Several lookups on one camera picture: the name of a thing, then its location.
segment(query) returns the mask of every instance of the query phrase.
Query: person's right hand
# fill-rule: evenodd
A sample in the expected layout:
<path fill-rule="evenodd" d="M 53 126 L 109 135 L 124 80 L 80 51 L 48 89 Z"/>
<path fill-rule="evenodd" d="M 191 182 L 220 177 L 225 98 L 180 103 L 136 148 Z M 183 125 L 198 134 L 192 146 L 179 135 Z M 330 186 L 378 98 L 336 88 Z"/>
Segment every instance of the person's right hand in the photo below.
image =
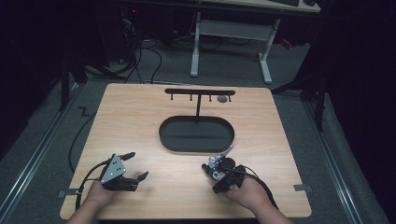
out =
<path fill-rule="evenodd" d="M 223 192 L 223 195 L 249 210 L 254 210 L 260 206 L 272 205 L 262 185 L 247 176 L 242 182 L 241 188 L 228 190 Z"/>

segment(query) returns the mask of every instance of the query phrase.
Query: gray carpet floor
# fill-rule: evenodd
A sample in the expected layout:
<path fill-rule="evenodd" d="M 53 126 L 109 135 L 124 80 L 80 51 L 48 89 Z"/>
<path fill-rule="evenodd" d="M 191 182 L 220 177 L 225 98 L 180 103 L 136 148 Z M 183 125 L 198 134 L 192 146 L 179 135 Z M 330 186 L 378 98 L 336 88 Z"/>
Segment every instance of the gray carpet floor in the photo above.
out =
<path fill-rule="evenodd" d="M 301 46 L 287 50 L 282 46 L 274 45 L 268 58 L 273 84 L 265 85 L 257 55 L 234 50 L 233 44 L 221 45 L 216 49 L 213 49 L 213 43 L 207 48 L 203 46 L 199 75 L 195 78 L 190 77 L 191 45 L 188 43 L 183 43 L 183 46 L 182 44 L 175 45 L 171 49 L 161 44 L 156 45 L 152 49 L 161 54 L 161 59 L 153 51 L 142 50 L 142 60 L 138 71 L 145 83 L 149 83 L 151 75 L 161 60 L 160 69 L 154 78 L 159 83 L 274 89 L 294 79 L 309 49 L 309 46 Z M 257 44 L 249 43 L 251 49 L 256 49 Z M 154 46 L 154 43 L 148 42 L 145 45 Z M 100 104 L 106 85 L 112 82 L 120 81 L 90 76 L 85 85 L 73 91 L 75 97 L 72 104 L 48 142 L 48 151 L 43 156 L 43 160 L 38 163 L 38 168 L 34 170 L 33 178 L 29 179 L 21 197 L 10 209 L 6 223 L 64 223 L 59 216 L 64 198 L 58 197 L 58 193 L 68 188 L 73 176 L 67 156 L 69 150 L 72 150 L 72 162 L 76 166 L 92 124 L 91 120 L 81 134 L 77 135 L 78 130 L 89 118 L 82 116 L 83 109 L 81 108 L 86 108 L 85 114 L 94 113 Z M 139 85 L 136 71 L 128 82 Z M 312 124 L 313 118 L 307 113 L 307 108 L 311 104 L 301 102 L 297 93 L 297 91 L 287 91 L 274 96 L 300 176 L 303 183 L 312 189 L 307 192 L 312 215 L 307 218 L 293 218 L 292 221 L 294 223 L 351 223 L 322 151 L 323 139 L 320 137 L 324 136 L 351 192 L 350 195 L 359 209 L 361 221 L 356 223 L 388 223 L 350 152 L 329 97 L 326 98 L 326 110 L 323 117 L 324 132 L 318 135 L 318 130 Z M 7 156 L 0 161 L 0 179 L 2 180 L 0 181 L 0 202 L 6 200 L 30 157 L 35 153 L 46 130 L 58 115 L 60 96 L 61 86 L 58 84 L 29 119 L 29 125 Z M 71 147 L 76 136 L 77 141 Z"/>

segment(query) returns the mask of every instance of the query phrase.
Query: white desk leg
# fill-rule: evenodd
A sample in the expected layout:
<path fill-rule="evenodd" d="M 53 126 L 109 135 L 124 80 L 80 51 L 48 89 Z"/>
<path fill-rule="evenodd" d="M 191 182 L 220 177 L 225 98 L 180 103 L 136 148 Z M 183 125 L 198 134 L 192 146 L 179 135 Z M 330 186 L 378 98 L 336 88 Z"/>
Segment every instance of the white desk leg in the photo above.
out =
<path fill-rule="evenodd" d="M 192 77 L 198 76 L 200 25 L 201 25 L 201 12 L 197 12 L 197 22 L 195 23 L 194 51 L 192 52 L 191 72 L 190 72 L 190 75 Z"/>
<path fill-rule="evenodd" d="M 265 52 L 259 54 L 260 65 L 262 66 L 262 75 L 264 76 L 264 82 L 266 84 L 272 83 L 271 74 L 270 74 L 270 71 L 268 70 L 267 57 L 268 57 L 268 53 L 270 52 L 272 43 L 274 42 L 274 38 L 275 38 L 277 27 L 279 26 L 279 23 L 280 23 L 280 19 L 275 20 L 274 25 L 271 29 L 271 32 L 268 36 Z"/>

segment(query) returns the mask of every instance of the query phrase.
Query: dark background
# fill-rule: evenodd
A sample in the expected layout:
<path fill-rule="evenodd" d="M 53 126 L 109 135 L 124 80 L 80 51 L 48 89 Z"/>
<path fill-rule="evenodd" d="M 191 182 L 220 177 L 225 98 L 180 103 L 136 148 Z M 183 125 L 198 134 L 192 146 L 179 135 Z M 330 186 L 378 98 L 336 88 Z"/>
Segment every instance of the dark background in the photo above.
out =
<path fill-rule="evenodd" d="M 396 200 L 392 181 L 396 177 L 395 3 L 335 0 L 319 4 L 322 15 L 349 20 L 326 22 L 321 29 L 314 21 L 284 20 L 276 42 L 287 39 L 292 45 L 312 44 L 297 78 L 330 73 L 327 92 L 346 139 L 390 222 L 396 222 L 391 211 Z M 98 16 L 90 3 L 19 0 L 1 3 L 0 10 L 3 158 L 59 79 L 65 46 L 68 50 L 74 46 L 73 50 L 102 65 L 122 58 L 125 52 L 110 52 L 106 47 L 111 44 L 106 39 L 108 27 L 118 28 L 99 23 L 103 14 Z M 109 18 L 117 18 L 111 10 Z M 173 30 L 183 34 L 191 22 L 191 12 L 152 8 L 145 13 L 142 7 L 139 13 L 145 22 L 140 28 L 170 46 L 176 37 Z M 78 46 L 81 42 L 91 44 Z M 308 82 L 301 88 L 314 84 Z"/>

